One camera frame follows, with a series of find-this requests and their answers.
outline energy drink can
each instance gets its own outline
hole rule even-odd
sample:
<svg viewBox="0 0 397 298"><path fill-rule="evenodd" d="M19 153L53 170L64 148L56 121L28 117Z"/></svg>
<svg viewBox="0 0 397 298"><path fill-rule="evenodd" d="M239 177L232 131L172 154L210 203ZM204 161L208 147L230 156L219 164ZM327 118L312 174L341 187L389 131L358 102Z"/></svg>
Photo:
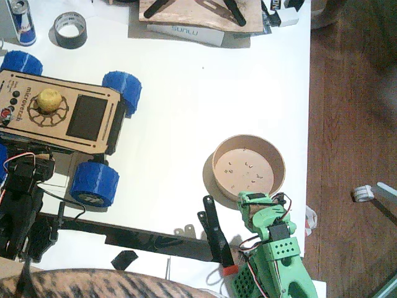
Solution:
<svg viewBox="0 0 397 298"><path fill-rule="evenodd" d="M36 32L30 14L29 3L27 0L10 0L9 3L19 43L21 45L33 44L36 41Z"/></svg>

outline cable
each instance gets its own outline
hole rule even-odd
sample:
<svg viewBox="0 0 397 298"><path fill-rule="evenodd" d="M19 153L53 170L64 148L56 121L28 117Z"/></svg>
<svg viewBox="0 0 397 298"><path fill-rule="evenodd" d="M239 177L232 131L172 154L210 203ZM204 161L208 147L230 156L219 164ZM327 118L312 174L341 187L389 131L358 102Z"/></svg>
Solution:
<svg viewBox="0 0 397 298"><path fill-rule="evenodd" d="M3 189L3 191L1 192L1 196L0 196L0 204L1 204L1 201L2 201L2 199L3 199L4 195L5 195L5 193L6 193L6 190Z"/></svg>
<svg viewBox="0 0 397 298"><path fill-rule="evenodd" d="M253 246L251 246L251 247L249 247L249 248L243 248L242 246L243 246L243 244L245 244L245 243L247 243L247 242L249 242L249 241L251 241L251 240L253 240L253 239L256 239L256 238L259 238L259 236L256 235L256 236L253 236L253 237L248 238L247 240L244 240L243 242L241 242L240 245L239 245L239 250L240 250L240 251L251 251L251 250L255 250L259 245L262 244L262 241L256 242Z"/></svg>
<svg viewBox="0 0 397 298"><path fill-rule="evenodd" d="M6 163L8 163L11 160L14 160L16 158L23 157L23 156L26 156L26 155L33 155L33 164L34 164L34 166L36 166L36 154L34 154L33 152L25 152L25 153L21 153L21 154L18 154L16 156L10 157L10 158L6 159L5 162L2 163L2 167L4 168L6 173L8 173L8 169L6 167Z"/></svg>
<svg viewBox="0 0 397 298"><path fill-rule="evenodd" d="M248 269L249 269L250 272L251 272L252 278L254 279L254 282L255 282L256 286L257 286L258 289L259 289L259 292L261 292L261 294L262 294L263 297L268 298L268 297L266 296L265 292L262 290L262 287L261 287L261 285L259 284L258 280L256 279L256 275L255 275L255 273L254 273L254 270L252 269L251 264L249 263L249 260L247 261L247 266L248 266Z"/></svg>
<svg viewBox="0 0 397 298"><path fill-rule="evenodd" d="M53 194L53 193L51 193L49 191L46 191L45 189L43 189L43 192L45 192L46 194L48 194L51 197L54 197L55 199L58 199L58 200L66 202L66 203L70 203L70 204L82 207L83 211L81 213L79 213L73 220L77 220L80 216L82 216L87 211L86 210L86 206L84 206L83 204L80 204L80 203L77 203L77 202L73 202L73 201L69 201L69 200L67 200L67 199L65 199L63 197L57 196L56 194Z"/></svg>
<svg viewBox="0 0 397 298"><path fill-rule="evenodd" d="M289 205L289 207L288 207L287 211L284 213L284 215L283 215L283 216L281 216L280 220L283 220L283 219L284 219L284 217L286 217L286 216L287 216L287 214L290 212L290 210L291 210L291 206L292 206L292 200L290 199L290 197L288 197L286 194L284 194L284 196L286 196L286 197L288 198L288 200L290 200L290 205Z"/></svg>

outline wooden bowl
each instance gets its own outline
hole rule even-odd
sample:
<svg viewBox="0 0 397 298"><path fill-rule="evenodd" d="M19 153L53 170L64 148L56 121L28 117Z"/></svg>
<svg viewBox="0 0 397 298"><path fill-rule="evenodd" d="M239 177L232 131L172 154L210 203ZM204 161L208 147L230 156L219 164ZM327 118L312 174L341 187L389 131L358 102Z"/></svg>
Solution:
<svg viewBox="0 0 397 298"><path fill-rule="evenodd" d="M223 141L213 154L212 171L221 192L236 202L241 191L273 195L285 178L278 149L254 135L235 135Z"/></svg>

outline display screen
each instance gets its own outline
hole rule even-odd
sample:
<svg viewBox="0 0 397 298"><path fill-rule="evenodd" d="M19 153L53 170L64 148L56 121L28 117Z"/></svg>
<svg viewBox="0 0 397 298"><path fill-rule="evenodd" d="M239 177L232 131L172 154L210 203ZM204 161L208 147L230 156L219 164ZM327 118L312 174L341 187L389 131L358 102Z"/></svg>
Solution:
<svg viewBox="0 0 397 298"><path fill-rule="evenodd" d="M80 94L66 135L96 141L107 100Z"/></svg>

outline black tape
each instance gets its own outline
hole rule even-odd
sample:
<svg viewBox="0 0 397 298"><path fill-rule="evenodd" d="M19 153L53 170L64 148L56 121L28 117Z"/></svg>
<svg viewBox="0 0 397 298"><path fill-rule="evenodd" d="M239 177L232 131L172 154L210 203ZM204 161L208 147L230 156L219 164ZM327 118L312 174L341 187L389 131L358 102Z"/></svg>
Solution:
<svg viewBox="0 0 397 298"><path fill-rule="evenodd" d="M75 25L79 30L79 34L72 37L63 36L60 30L67 25ZM58 16L54 21L55 39L58 45L63 48L79 48L87 40L87 25L86 20L82 15L74 11L65 12Z"/></svg>

